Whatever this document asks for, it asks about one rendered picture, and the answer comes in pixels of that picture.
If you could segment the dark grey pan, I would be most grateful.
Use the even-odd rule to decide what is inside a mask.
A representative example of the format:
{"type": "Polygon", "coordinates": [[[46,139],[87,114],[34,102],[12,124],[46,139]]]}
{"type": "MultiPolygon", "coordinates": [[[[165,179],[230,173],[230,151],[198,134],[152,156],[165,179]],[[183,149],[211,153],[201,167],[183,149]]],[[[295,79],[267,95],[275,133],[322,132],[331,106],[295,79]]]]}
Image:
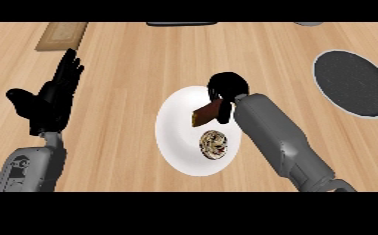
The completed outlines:
{"type": "Polygon", "coordinates": [[[328,50],[313,61],[313,79],[325,98],[349,114],[378,119],[378,66],[347,50],[328,50]]]}

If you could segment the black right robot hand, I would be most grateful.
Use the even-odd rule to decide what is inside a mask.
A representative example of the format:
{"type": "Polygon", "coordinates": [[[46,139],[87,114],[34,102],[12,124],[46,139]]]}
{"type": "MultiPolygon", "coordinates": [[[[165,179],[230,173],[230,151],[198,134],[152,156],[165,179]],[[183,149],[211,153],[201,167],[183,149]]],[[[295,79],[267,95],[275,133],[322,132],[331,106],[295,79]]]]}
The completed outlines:
{"type": "Polygon", "coordinates": [[[210,100],[222,100],[217,121],[220,124],[227,124],[235,98],[250,94],[248,83],[235,72],[222,72],[211,76],[207,88],[210,100]]]}

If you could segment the speckled round food item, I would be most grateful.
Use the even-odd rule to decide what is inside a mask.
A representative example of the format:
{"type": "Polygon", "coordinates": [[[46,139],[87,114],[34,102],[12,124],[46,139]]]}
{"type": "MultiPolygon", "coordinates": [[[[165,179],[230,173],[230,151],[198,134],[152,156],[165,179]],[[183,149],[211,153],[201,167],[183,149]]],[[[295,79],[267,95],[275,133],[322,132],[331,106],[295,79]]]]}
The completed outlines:
{"type": "Polygon", "coordinates": [[[216,130],[207,131],[199,139],[199,150],[208,159],[219,160],[227,152],[226,135],[216,130]]]}

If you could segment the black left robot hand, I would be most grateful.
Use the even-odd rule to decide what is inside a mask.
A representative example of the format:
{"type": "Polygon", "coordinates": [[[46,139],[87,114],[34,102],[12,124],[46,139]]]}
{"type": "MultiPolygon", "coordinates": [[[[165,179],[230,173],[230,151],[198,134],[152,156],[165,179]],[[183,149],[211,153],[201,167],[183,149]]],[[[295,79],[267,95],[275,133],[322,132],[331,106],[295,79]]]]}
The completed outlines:
{"type": "Polygon", "coordinates": [[[33,136],[44,132],[61,132],[65,129],[83,70],[77,51],[68,49],[58,64],[55,76],[44,83],[38,94],[34,95],[19,88],[6,92],[16,114],[30,120],[33,136]]]}

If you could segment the white round plate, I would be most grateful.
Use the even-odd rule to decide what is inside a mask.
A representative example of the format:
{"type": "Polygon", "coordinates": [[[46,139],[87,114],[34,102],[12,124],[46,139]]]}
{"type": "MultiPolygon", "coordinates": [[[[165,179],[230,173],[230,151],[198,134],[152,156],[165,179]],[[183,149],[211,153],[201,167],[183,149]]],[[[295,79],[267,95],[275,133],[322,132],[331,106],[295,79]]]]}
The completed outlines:
{"type": "Polygon", "coordinates": [[[210,103],[205,86],[189,86],[165,99],[155,122],[155,138],[160,152],[173,168],[191,176],[210,176],[230,164],[241,145],[242,131],[235,120],[222,125],[216,120],[199,127],[192,126],[192,113],[210,103]],[[201,137],[210,130],[227,139],[225,156],[208,159],[199,147],[201,137]]]}

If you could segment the dark flat appliance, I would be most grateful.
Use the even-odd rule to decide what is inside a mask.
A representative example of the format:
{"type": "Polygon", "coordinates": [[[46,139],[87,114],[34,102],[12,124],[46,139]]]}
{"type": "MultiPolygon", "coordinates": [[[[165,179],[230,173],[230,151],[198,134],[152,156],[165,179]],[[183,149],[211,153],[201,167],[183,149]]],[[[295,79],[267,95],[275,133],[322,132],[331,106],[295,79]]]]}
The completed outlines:
{"type": "Polygon", "coordinates": [[[207,26],[214,24],[217,22],[146,22],[146,25],[152,27],[207,26]]]}

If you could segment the tan wooden cutting board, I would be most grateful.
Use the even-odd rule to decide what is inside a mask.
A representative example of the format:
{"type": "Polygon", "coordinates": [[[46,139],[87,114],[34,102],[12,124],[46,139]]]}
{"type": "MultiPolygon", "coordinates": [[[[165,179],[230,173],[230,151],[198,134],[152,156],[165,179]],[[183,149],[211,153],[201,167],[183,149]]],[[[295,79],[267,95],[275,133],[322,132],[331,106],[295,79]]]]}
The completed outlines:
{"type": "Polygon", "coordinates": [[[37,51],[77,50],[87,22],[50,22],[36,46],[37,51]]]}

